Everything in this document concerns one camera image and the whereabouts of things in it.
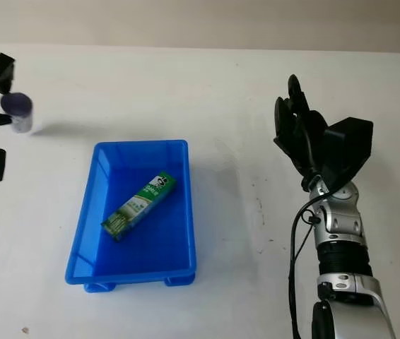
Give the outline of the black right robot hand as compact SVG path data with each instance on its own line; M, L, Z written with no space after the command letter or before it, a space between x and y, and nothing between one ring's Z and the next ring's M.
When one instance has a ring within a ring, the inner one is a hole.
M288 97L278 97L274 107L274 143L291 159L303 177L320 172L319 144L327 123L311 110L296 75L288 79Z

